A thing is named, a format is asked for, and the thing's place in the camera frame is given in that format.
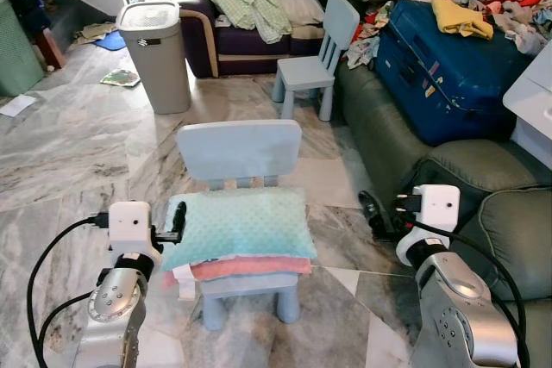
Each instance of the chair backrest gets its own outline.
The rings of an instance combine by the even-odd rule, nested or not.
[[[253,177],[278,185],[297,164],[301,127],[293,120],[211,122],[182,127],[176,141],[191,177],[209,181],[211,190],[233,178],[238,187]]]
[[[318,53],[324,68],[334,73],[341,52],[348,49],[361,17],[347,0],[328,0],[324,14],[324,39]]]

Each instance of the chair leg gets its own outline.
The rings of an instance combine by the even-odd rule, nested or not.
[[[322,105],[320,105],[320,113],[318,118],[320,121],[329,121],[331,118],[331,106],[334,100],[334,87],[327,86],[324,88],[324,95],[322,97]]]
[[[295,91],[285,90],[284,106],[282,107],[282,120],[292,120],[293,119],[293,97]]]
[[[226,309],[223,300],[204,295],[204,326],[210,331],[222,329],[226,320]]]
[[[273,96],[272,99],[276,103],[284,101],[284,81],[282,80],[282,72],[278,68],[276,72],[276,80],[274,81]]]
[[[285,288],[278,293],[278,306],[276,308],[278,318],[284,323],[293,323],[299,319],[299,294],[298,286]]]
[[[320,88],[310,88],[309,89],[309,98],[310,99],[317,99],[319,92],[320,92]]]

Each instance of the light blue chair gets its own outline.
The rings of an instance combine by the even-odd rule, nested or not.
[[[324,88],[318,118],[329,121],[334,95],[334,72],[342,51],[348,49],[359,24],[359,13],[346,0],[328,0],[323,27],[326,31],[318,56],[280,59],[272,99],[284,101],[282,119],[293,119],[293,98],[296,90],[310,90],[317,96]]]

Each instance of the blue item on floor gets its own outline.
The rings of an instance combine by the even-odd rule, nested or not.
[[[118,30],[105,35],[105,37],[100,41],[95,41],[94,45],[107,49],[108,51],[118,51],[119,49],[123,49],[127,46]]]
[[[488,41],[439,31],[430,3],[399,1],[381,32],[376,72],[431,146],[507,139],[516,117],[502,96],[531,59],[495,31]]]

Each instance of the gray trash can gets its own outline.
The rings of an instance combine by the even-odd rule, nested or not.
[[[116,20],[156,114],[190,108],[179,12],[173,2],[132,3]]]

